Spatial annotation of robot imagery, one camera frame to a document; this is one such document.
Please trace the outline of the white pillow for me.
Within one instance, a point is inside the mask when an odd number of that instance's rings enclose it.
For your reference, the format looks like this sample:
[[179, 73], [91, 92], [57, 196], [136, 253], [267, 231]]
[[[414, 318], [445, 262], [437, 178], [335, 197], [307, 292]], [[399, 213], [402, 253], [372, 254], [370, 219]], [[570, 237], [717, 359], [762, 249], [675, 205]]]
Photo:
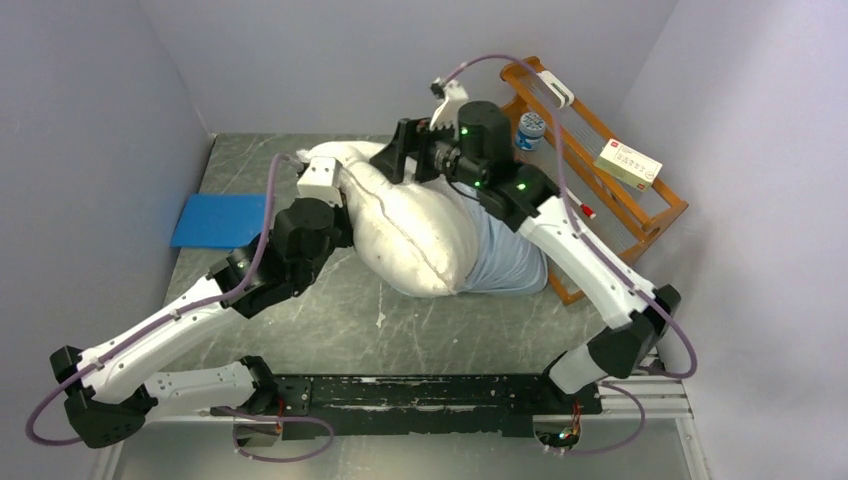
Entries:
[[460, 292], [479, 253], [478, 233], [463, 198], [442, 177], [417, 183], [406, 159], [401, 183], [391, 183], [369, 161], [386, 146], [366, 140], [328, 141], [297, 158], [340, 164], [340, 193], [360, 259], [401, 293], [419, 298]]

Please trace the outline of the light blue pillowcase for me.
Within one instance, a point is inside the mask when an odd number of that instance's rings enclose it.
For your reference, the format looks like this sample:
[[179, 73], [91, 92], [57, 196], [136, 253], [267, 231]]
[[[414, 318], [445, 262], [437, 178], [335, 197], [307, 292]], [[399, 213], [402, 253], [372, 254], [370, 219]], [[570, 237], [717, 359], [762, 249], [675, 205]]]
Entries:
[[473, 188], [461, 183], [451, 186], [461, 193], [478, 235], [477, 259], [462, 292], [519, 296], [542, 291], [548, 283], [546, 255], [486, 212]]

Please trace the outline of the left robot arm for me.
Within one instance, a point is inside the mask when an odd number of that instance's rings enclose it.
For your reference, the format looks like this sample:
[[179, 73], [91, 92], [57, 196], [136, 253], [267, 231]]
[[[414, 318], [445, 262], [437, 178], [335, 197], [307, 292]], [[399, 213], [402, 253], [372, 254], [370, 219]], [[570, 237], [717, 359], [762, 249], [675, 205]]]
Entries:
[[139, 325], [85, 350], [50, 357], [72, 429], [90, 448], [119, 443], [162, 417], [210, 408], [261, 416], [285, 410], [259, 356], [167, 373], [164, 366], [230, 324], [302, 295], [331, 254], [353, 243], [345, 204], [298, 198], [273, 227], [233, 250], [186, 292]]

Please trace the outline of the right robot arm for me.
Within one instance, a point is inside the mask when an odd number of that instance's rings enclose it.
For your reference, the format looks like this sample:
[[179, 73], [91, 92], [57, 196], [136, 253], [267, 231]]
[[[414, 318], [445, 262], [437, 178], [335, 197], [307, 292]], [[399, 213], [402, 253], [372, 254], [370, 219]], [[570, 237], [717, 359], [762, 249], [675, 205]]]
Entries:
[[594, 304], [606, 327], [561, 354], [544, 371], [542, 406], [562, 414], [584, 386], [628, 378], [665, 334], [681, 301], [628, 267], [577, 217], [564, 190], [540, 169], [514, 158], [509, 118], [494, 103], [471, 101], [448, 127], [401, 119], [387, 146], [369, 161], [392, 184], [413, 159], [416, 181], [444, 177], [474, 189], [477, 201], [512, 231], [539, 247]]

